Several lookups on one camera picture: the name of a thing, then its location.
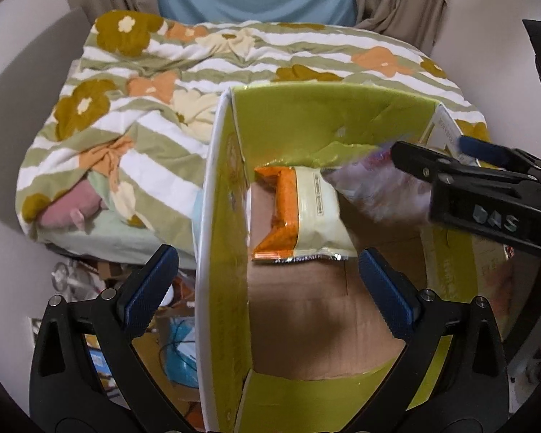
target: barcode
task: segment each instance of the barcode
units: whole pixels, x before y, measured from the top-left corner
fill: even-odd
[[[321,191],[321,175],[318,172],[313,174],[315,179],[315,197],[317,198],[317,215],[321,217],[324,214],[322,208],[322,191]]]

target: snack bag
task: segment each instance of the snack bag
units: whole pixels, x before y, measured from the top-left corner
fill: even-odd
[[[340,219],[337,193],[319,169],[271,166],[255,170],[276,189],[272,229],[252,253],[254,260],[343,260],[356,250]]]
[[[322,173],[326,182],[377,223],[428,223],[431,185],[397,169],[391,146]]]

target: wall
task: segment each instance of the wall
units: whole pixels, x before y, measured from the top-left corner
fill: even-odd
[[[0,0],[0,73],[67,11],[66,0]],[[53,294],[50,272],[58,260],[0,223],[0,381],[26,411],[32,360],[28,318],[44,313]]]
[[[431,56],[483,112],[493,141],[541,157],[541,84],[523,19],[541,20],[541,0],[449,0]]]

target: striped blanket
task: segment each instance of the striped blanket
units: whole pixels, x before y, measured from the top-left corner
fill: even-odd
[[[442,69],[389,37],[310,23],[185,26],[113,11],[95,22],[21,166],[16,211],[24,232],[36,238],[44,209],[98,171],[106,205],[125,223],[193,254],[191,217],[220,94],[296,80],[432,97],[467,133],[486,132],[483,116]],[[99,175],[96,183],[99,190]]]

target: pink pillow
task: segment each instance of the pink pillow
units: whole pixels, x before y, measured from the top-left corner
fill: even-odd
[[[38,224],[44,228],[75,225],[84,231],[85,219],[94,215],[103,205],[102,198],[90,182],[82,179],[42,212],[38,217]]]

